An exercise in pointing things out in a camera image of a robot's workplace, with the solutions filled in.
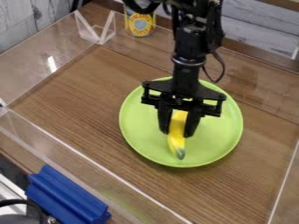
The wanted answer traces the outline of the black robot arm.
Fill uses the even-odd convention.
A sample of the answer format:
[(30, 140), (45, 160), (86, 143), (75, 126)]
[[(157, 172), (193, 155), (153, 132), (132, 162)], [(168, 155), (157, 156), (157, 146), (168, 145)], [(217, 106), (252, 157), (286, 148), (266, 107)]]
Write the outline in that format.
[(166, 134), (173, 111), (186, 112), (182, 135), (190, 137), (204, 116), (220, 116), (226, 96), (204, 87), (198, 74), (205, 73), (205, 59), (220, 58), (222, 0), (149, 0), (145, 7), (136, 0), (122, 0), (124, 5), (140, 14), (154, 12), (158, 6), (172, 15), (172, 78), (142, 83), (141, 103), (157, 109), (158, 129)]

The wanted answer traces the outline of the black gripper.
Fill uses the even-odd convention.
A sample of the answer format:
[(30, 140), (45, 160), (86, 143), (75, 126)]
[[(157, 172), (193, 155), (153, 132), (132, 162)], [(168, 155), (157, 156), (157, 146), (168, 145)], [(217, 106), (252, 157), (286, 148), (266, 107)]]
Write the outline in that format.
[(205, 57), (185, 59), (172, 56), (172, 77), (165, 80), (144, 81), (141, 103), (157, 110), (158, 129), (169, 132), (174, 109), (188, 113), (184, 136), (190, 137), (204, 116), (220, 117), (221, 104), (226, 96), (205, 87), (198, 81), (200, 70), (205, 71)]

